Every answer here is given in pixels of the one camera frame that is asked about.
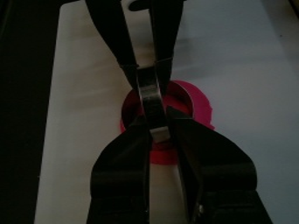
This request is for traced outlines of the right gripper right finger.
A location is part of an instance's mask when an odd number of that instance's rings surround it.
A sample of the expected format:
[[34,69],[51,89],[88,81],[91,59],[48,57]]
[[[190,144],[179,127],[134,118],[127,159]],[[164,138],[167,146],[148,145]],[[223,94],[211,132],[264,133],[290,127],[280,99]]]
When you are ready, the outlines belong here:
[[258,195],[246,152],[220,133],[170,107],[188,224],[274,224]]

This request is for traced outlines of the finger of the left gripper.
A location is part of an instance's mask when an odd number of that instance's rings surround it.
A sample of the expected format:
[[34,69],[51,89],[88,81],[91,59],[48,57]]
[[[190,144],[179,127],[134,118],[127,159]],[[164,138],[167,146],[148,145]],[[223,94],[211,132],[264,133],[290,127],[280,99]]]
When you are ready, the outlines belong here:
[[127,81],[136,88],[136,57],[127,29],[122,0],[86,0],[98,32],[116,57]]
[[150,0],[154,32],[155,73],[162,94],[172,74],[174,47],[183,16],[183,0]]

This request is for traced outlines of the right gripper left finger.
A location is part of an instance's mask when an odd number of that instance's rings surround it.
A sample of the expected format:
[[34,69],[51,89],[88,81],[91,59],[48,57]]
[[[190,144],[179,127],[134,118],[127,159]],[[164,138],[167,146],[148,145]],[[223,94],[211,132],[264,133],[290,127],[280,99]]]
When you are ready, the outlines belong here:
[[87,224],[150,224],[151,134],[139,116],[94,164]]

